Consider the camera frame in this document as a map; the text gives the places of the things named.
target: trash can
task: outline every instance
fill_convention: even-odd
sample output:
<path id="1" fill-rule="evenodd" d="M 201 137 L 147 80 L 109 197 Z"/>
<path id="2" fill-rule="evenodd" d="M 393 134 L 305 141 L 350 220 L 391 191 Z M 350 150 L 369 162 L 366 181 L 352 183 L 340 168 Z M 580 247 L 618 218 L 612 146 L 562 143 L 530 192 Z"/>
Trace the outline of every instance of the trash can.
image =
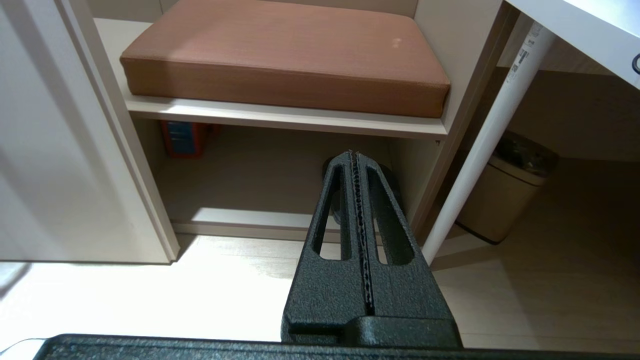
<path id="1" fill-rule="evenodd" d="M 557 161 L 558 155 L 546 147 L 505 132 L 456 223 L 488 243 L 500 243 Z"/>

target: white cabinet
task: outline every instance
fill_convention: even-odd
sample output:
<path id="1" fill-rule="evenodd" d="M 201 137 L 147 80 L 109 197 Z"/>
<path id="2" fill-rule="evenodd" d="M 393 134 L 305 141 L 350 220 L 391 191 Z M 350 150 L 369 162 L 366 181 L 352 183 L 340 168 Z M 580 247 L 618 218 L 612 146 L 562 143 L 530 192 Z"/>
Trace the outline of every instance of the white cabinet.
<path id="1" fill-rule="evenodd" d="M 461 6 L 465 2 L 473 6 Z M 321 189 L 322 164 L 348 149 L 394 170 L 409 223 L 420 229 L 482 79 L 497 63 L 500 44 L 515 22 L 499 0 L 420 1 L 416 21 L 453 89 L 441 119 L 420 119 L 133 96 L 118 57 L 148 23 L 94 22 L 82 0 L 40 7 L 36 0 L 17 3 L 24 11 L 2 7 L 2 15 L 12 20 L 2 23 L 3 44 L 12 37 L 16 54 L 3 72 L 24 89 L 11 98 L 10 86 L 0 85 L 3 109 L 12 114 L 2 121 L 15 129 L 0 135 L 9 154 L 0 160 L 18 164 L 25 175 L 3 166 L 3 179 L 15 179 L 0 191 L 17 195 L 14 204 L 0 209 L 29 207 L 11 218 L 14 224 L 4 225 L 11 233 L 2 239 L 0 259 L 17 259 L 7 254 L 18 254 L 9 247 L 22 244 L 16 240 L 20 230 L 60 252 L 24 247 L 19 259 L 56 261 L 168 262 L 178 251 L 174 231 L 303 240 Z M 432 21 L 433 12 L 449 20 Z M 461 23 L 473 31 L 461 32 Z M 432 39 L 447 32 L 446 38 Z M 28 76 L 34 80 L 20 83 Z M 138 122 L 140 138 L 129 114 Z M 202 159 L 168 159 L 154 140 L 157 124 L 140 125 L 163 119 L 223 124 L 223 129 Z M 28 195 L 35 190 L 44 195 Z M 18 224 L 25 215 L 31 215 L 29 224 Z M 42 232 L 36 225 L 46 227 Z M 327 229 L 328 239 L 337 240 L 332 219 Z"/>

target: table leg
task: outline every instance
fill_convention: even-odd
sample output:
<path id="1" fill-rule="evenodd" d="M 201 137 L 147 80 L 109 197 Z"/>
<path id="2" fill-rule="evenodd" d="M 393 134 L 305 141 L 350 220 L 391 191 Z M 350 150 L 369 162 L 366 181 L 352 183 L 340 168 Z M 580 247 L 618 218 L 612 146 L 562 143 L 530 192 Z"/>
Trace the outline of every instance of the table leg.
<path id="1" fill-rule="evenodd" d="M 531 26 L 422 248 L 427 263 L 435 258 L 555 38 L 537 22 Z"/>

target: light wood floor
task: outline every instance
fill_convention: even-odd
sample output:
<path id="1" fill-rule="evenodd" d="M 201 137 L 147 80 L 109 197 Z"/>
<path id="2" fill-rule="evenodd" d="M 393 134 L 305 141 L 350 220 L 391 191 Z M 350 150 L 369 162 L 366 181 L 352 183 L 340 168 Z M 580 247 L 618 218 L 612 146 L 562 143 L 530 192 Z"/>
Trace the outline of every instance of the light wood floor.
<path id="1" fill-rule="evenodd" d="M 640 190 L 628 165 L 580 169 L 564 161 L 503 244 L 450 234 L 432 270 L 466 347 L 640 353 Z M 171 266 L 33 264 L 1 299 L 0 349 L 70 332 L 279 341 L 302 242 L 179 238 Z"/>

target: brown cushion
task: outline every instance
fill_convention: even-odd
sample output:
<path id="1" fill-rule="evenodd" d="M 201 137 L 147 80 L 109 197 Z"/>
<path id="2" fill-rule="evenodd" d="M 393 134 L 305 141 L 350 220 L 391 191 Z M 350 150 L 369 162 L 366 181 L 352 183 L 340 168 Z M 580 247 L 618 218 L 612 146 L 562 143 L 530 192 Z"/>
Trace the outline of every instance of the brown cushion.
<path id="1" fill-rule="evenodd" d="M 449 80 L 408 17 L 180 0 L 122 53 L 134 95 L 440 117 Z"/>

